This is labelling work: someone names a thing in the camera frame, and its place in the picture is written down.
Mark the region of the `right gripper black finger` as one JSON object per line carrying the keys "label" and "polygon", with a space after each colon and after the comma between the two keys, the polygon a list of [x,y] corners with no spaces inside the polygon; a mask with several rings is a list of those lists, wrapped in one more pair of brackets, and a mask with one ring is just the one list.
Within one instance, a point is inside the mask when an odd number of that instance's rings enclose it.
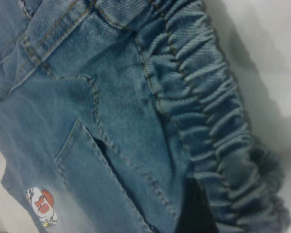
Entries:
{"label": "right gripper black finger", "polygon": [[185,181],[184,202],[178,220],[179,233],[219,232],[204,187],[194,178]]}

